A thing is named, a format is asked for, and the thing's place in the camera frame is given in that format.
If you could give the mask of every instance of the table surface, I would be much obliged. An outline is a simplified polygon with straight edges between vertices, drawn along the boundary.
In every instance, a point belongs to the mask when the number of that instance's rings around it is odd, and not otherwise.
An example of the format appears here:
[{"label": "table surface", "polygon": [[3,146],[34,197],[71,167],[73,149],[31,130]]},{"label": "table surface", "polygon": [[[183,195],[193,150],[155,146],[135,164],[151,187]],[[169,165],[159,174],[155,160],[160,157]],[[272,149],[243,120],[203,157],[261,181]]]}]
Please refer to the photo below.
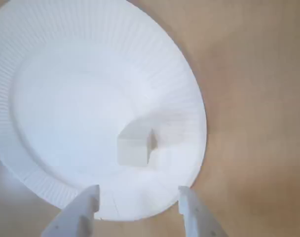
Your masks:
[{"label": "table surface", "polygon": [[[174,39],[201,88],[199,197],[231,237],[300,237],[300,0],[132,2]],[[0,237],[39,236],[58,212],[0,163]],[[185,231],[174,205],[137,222],[96,222],[95,235]]]}]

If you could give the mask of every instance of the tan surface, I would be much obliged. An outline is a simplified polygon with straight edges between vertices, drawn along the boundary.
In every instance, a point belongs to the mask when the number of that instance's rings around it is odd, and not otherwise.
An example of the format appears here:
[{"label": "tan surface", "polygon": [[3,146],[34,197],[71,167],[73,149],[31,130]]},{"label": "tan surface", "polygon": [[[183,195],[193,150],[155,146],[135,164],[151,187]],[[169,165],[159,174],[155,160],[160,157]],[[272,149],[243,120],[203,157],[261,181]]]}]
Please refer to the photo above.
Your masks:
[{"label": "tan surface", "polygon": [[[300,0],[134,0],[172,36],[203,92],[194,185],[231,237],[300,236]],[[58,210],[0,164],[0,236],[38,236]],[[185,236],[176,206],[96,236]]]}]

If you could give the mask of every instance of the wooden table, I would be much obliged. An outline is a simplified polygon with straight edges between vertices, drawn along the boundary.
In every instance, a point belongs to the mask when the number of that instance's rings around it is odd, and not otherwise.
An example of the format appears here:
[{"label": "wooden table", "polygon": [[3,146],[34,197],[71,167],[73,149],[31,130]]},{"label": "wooden table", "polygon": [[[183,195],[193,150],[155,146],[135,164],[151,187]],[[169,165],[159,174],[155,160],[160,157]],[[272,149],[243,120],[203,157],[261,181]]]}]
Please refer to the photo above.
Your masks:
[{"label": "wooden table", "polygon": [[[201,199],[231,237],[300,237],[300,0],[132,2],[175,40],[200,85]],[[0,163],[0,237],[39,236],[58,211]],[[185,236],[177,206],[95,228],[99,237]]]}]

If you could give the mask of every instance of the paper plate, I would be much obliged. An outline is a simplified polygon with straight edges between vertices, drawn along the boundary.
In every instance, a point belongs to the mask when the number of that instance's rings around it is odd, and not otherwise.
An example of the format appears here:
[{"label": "paper plate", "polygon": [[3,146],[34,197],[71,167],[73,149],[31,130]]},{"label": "paper plate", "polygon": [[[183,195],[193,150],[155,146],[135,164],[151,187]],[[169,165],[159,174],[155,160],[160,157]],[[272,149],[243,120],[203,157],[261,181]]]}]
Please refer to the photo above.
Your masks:
[{"label": "paper plate", "polygon": [[[151,115],[147,167],[117,163],[116,140]],[[138,220],[193,184],[206,146],[204,104],[186,59],[125,0],[12,0],[0,10],[0,160],[63,208],[99,184],[97,219]]]}]

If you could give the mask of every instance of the white cube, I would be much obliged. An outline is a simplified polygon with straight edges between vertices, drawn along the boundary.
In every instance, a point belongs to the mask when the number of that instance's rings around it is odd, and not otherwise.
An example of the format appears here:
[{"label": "white cube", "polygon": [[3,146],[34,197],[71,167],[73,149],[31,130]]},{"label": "white cube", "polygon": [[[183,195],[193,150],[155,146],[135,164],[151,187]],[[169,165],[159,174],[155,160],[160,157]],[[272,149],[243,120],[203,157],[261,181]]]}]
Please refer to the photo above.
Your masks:
[{"label": "white cube", "polygon": [[144,119],[129,123],[117,138],[117,160],[120,165],[145,167],[152,148],[153,131]]}]

